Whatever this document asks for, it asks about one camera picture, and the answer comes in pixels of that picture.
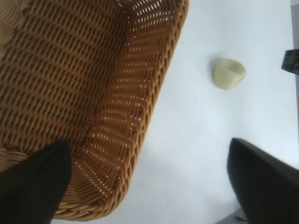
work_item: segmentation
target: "white surface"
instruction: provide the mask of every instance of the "white surface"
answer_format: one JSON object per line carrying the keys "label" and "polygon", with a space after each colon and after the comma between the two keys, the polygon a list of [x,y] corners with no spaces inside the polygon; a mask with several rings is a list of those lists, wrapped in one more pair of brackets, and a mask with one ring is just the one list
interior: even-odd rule
{"label": "white surface", "polygon": [[[226,171],[234,136],[298,167],[295,77],[280,69],[292,48],[288,0],[192,0],[130,191],[114,213],[90,223],[221,220],[238,206]],[[247,68],[232,91],[213,84],[219,58]]]}
{"label": "white surface", "polygon": [[299,4],[299,0],[291,0],[291,5],[295,6]]}

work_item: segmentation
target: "small yellow object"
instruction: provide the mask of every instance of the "small yellow object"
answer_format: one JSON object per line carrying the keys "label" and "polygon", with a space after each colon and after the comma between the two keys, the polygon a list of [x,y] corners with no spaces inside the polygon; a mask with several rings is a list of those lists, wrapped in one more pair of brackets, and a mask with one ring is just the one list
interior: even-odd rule
{"label": "small yellow object", "polygon": [[246,69],[240,62],[224,59],[216,65],[213,78],[219,88],[231,90],[245,78],[246,74]]}

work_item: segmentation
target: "black object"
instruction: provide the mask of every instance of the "black object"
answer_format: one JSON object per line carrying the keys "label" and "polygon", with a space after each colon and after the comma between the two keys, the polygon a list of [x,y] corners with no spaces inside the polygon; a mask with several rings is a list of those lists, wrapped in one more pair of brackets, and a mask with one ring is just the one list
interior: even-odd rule
{"label": "black object", "polygon": [[287,50],[281,67],[283,70],[299,75],[299,49]]}
{"label": "black object", "polygon": [[0,223],[49,224],[70,179],[71,153],[65,140],[2,172]]}
{"label": "black object", "polygon": [[299,223],[299,172],[242,139],[233,139],[228,174],[250,224]]}

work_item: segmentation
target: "woven rattan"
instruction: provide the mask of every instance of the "woven rattan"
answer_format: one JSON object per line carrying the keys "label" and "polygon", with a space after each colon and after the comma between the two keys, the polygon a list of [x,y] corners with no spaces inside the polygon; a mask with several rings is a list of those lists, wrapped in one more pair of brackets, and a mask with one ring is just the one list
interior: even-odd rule
{"label": "woven rattan", "polygon": [[68,139],[55,218],[108,215],[128,191],[188,0],[0,2],[16,7],[0,9],[0,171]]}

